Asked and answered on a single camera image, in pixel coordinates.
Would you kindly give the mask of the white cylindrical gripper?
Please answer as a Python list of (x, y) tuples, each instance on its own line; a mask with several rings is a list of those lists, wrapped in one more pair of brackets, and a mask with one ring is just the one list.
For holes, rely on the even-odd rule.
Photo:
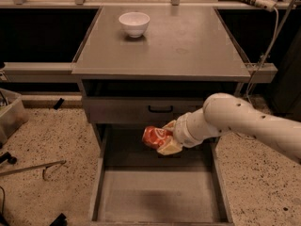
[(163, 129), (172, 132), (173, 137), (167, 137), (157, 149), (157, 153), (171, 155), (179, 153), (182, 147), (193, 148), (203, 142), (202, 139), (194, 138), (188, 130), (188, 117), (190, 113), (181, 115), (178, 119), (170, 121)]

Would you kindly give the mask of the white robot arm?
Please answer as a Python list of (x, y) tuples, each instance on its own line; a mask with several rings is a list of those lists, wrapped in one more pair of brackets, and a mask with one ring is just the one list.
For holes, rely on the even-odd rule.
[(301, 161), (301, 123), (265, 114), (227, 93), (209, 96), (201, 109), (187, 112), (165, 129), (172, 132), (157, 150), (162, 155), (193, 148), (205, 139), (240, 133), (257, 139), (293, 161)]

